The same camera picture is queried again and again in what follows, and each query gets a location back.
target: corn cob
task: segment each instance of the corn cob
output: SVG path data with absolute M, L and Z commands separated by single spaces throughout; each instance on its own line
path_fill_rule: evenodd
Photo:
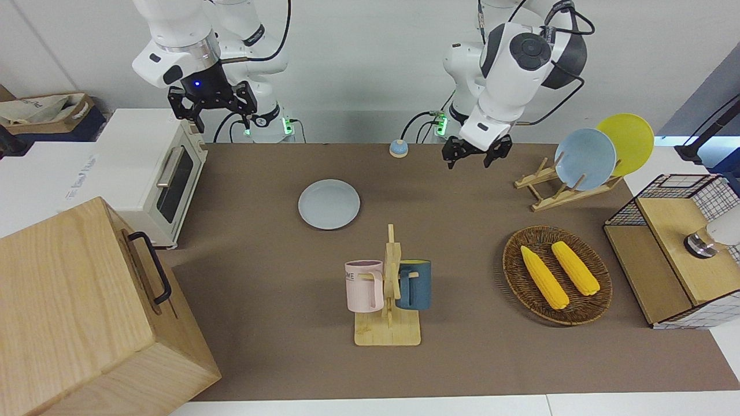
M 560 266 L 576 285 L 576 289 L 585 296 L 591 296 L 601 289 L 599 281 L 591 274 L 591 271 L 583 264 L 583 261 L 564 242 L 558 241 L 552 245 L 553 253 L 557 257 Z
M 555 276 L 553 276 L 552 272 L 545 265 L 545 262 L 527 247 L 522 246 L 521 248 L 524 264 L 527 266 L 529 275 L 537 285 L 537 289 L 542 293 L 542 296 L 550 304 L 550 307 L 552 309 L 565 308 L 571 300 L 568 299 L 565 290 L 562 289 Z

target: white plate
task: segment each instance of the white plate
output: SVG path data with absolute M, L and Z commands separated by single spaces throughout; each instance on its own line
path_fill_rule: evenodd
M 324 179 L 307 187 L 298 198 L 298 212 L 318 229 L 337 229 L 354 220 L 360 211 L 360 196 L 354 188 L 337 179 Z

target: table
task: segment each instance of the table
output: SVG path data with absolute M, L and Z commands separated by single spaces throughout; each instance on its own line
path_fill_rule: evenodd
M 223 380 L 196 400 L 666 392 L 737 389 L 709 332 L 653 331 L 601 225 L 625 186 L 537 214 L 511 182 L 554 146 L 516 145 L 490 169 L 470 158 L 446 169 L 440 147 L 214 145 L 181 234 L 163 253 L 189 299 Z M 297 197 L 339 178 L 363 200 L 347 227 L 305 225 Z M 434 305 L 422 345 L 352 344 L 343 267 L 381 258 L 386 224 L 404 257 L 432 260 Z M 548 224 L 589 243 L 611 272 L 604 317 L 570 329 L 534 321 L 502 287 L 501 252 L 523 227 Z

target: light blue plate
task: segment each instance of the light blue plate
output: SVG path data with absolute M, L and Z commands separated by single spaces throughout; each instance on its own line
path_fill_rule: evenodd
M 558 177 L 572 188 L 581 175 L 586 178 L 576 190 L 598 188 L 609 179 L 616 164 L 616 150 L 609 136 L 596 129 L 580 129 L 565 138 L 555 151 L 555 160 L 565 153 L 555 166 Z

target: green indicator light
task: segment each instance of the green indicator light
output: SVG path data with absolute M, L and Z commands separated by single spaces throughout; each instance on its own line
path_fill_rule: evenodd
M 291 122 L 285 117 L 283 117 L 283 127 L 285 130 L 285 134 L 287 135 L 293 134 L 293 124 L 291 124 Z
M 437 135 L 440 137 L 444 137 L 446 131 L 447 131 L 447 116 L 442 114 L 440 116 L 440 120 L 437 122 Z

